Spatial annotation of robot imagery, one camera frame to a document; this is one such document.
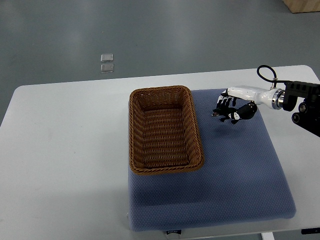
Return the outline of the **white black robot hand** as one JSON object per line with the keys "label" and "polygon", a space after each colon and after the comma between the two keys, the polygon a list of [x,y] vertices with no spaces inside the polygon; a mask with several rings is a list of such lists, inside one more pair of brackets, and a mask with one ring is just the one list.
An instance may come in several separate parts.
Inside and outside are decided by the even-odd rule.
{"label": "white black robot hand", "polygon": [[230,119],[227,119],[235,125],[240,120],[253,118],[258,110],[258,105],[280,110],[284,100],[284,93],[285,91],[280,88],[267,90],[249,86],[229,87],[219,95],[216,108],[236,108],[236,112],[229,114]]}

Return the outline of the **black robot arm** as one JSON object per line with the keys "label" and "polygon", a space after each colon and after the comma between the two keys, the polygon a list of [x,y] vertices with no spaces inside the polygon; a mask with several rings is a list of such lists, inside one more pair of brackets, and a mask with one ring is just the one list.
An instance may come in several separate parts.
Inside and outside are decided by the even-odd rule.
{"label": "black robot arm", "polygon": [[298,98],[303,98],[298,106],[298,112],[291,116],[297,126],[308,132],[320,135],[320,85],[301,81],[287,81],[284,83],[284,97],[282,108],[291,112],[296,107]]}

